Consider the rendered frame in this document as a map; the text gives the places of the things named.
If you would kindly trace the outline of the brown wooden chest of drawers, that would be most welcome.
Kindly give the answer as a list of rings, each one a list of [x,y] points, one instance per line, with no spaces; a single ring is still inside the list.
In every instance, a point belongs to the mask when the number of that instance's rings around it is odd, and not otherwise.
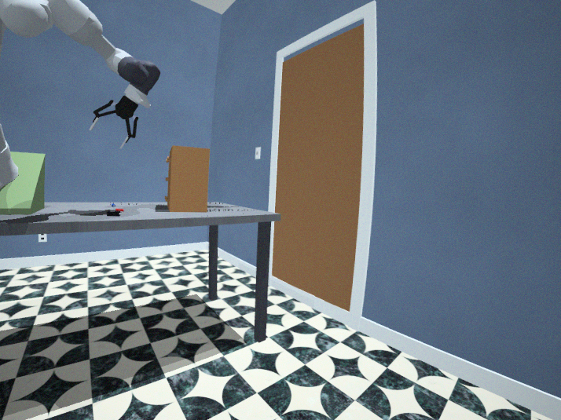
[[[172,145],[170,212],[207,212],[209,148]]]

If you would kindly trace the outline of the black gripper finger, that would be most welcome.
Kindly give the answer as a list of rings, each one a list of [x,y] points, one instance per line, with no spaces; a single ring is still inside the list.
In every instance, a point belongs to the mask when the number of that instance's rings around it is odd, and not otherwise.
[[[130,137],[132,137],[132,138],[135,138],[135,137],[136,137],[137,121],[138,121],[138,119],[139,119],[138,116],[135,116],[135,115],[132,116],[132,117],[133,117],[133,120],[134,120],[134,128],[133,128],[133,134],[131,134],[131,131],[130,131],[130,122],[129,122],[127,113],[124,112],[124,115],[125,115],[125,120],[126,120],[126,128],[127,128],[128,136],[126,137],[125,141],[124,141],[123,144],[121,145],[121,147],[120,147],[121,149],[122,149],[122,147],[124,146],[124,144],[125,144],[126,142],[128,142],[128,140],[130,139]]]
[[[96,117],[95,117],[95,119],[93,120],[93,124],[92,124],[92,126],[90,127],[90,129],[89,129],[90,131],[91,131],[91,130],[94,128],[94,126],[96,125],[96,123],[97,123],[99,117],[105,116],[105,115],[110,115],[110,114],[113,114],[113,113],[122,111],[122,109],[120,108],[120,109],[117,109],[117,110],[114,110],[114,111],[108,111],[108,112],[105,112],[105,113],[98,114],[99,111],[102,111],[102,110],[106,109],[107,107],[113,106],[113,105],[116,105],[116,102],[114,102],[114,100],[110,100],[110,101],[108,102],[108,104],[106,104],[106,105],[102,106],[101,108],[98,108],[97,110],[93,111],[93,113],[96,115]]]

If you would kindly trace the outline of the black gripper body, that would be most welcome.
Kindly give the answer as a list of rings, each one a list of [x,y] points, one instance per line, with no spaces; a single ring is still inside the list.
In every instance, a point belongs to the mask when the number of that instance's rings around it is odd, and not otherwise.
[[[124,106],[125,105],[125,106]],[[115,105],[115,109],[122,109],[120,112],[116,112],[116,114],[121,117],[121,119],[125,119],[124,112],[127,113],[128,118],[134,115],[135,110],[137,109],[138,104],[135,104],[132,100],[128,99],[128,97],[123,96],[118,104]]]

